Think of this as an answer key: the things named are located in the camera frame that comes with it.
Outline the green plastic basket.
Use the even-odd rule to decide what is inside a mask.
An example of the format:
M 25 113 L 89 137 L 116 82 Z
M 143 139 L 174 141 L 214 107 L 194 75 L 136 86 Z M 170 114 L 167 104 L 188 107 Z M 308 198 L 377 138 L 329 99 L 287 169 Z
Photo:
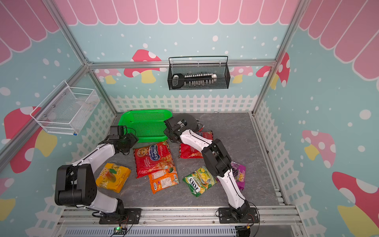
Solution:
M 124 113 L 118 125 L 125 126 L 139 139 L 138 143 L 159 143 L 168 138 L 165 120 L 173 116 L 169 110 L 135 110 Z

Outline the red candy bag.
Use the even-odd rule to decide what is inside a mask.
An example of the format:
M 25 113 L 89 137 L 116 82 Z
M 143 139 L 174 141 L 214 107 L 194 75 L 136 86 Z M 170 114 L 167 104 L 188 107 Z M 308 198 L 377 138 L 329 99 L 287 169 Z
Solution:
M 214 140 L 213 131 L 193 132 L 185 131 L 181 136 L 179 157 L 182 159 L 203 159 L 202 150 Z
M 167 141 L 134 149 L 133 155 L 135 158 L 137 178 L 175 166 Z

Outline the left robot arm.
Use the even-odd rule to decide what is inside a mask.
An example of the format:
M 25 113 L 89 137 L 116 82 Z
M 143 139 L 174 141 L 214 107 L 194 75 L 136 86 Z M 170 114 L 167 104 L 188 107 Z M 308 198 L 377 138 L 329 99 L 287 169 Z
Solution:
M 94 173 L 118 153 L 126 154 L 139 141 L 136 131 L 114 125 L 110 134 L 82 159 L 60 166 L 56 175 L 55 203 L 59 206 L 87 208 L 101 214 L 126 216 L 123 202 L 98 191 Z

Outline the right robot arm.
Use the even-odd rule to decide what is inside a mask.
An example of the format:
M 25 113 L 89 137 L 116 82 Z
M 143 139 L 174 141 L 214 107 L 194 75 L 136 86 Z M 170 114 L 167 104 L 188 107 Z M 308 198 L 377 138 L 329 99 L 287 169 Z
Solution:
M 198 122 L 189 114 L 172 116 L 164 123 L 166 125 L 164 134 L 171 142 L 180 141 L 202 153 L 206 168 L 221 182 L 228 197 L 233 219 L 240 222 L 245 218 L 250 205 L 237 186 L 233 176 L 232 159 L 221 140 L 209 140 L 198 135 L 196 133 Z

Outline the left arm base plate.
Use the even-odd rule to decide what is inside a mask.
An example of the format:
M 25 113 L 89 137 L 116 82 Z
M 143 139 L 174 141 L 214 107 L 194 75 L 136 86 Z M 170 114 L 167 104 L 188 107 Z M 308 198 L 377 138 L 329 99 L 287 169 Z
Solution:
M 139 224 L 141 217 L 141 208 L 124 208 L 123 213 L 106 213 L 101 214 L 100 225 L 126 225 Z

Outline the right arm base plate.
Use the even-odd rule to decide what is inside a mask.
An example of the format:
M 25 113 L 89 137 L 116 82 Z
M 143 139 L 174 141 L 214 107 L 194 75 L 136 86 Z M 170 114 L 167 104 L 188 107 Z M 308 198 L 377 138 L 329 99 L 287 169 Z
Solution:
M 219 218 L 219 222 L 221 224 L 258 224 L 260 221 L 257 209 L 255 207 L 249 208 L 243 218 L 241 218 L 237 210 L 232 207 L 220 207 L 216 211 L 216 216 Z

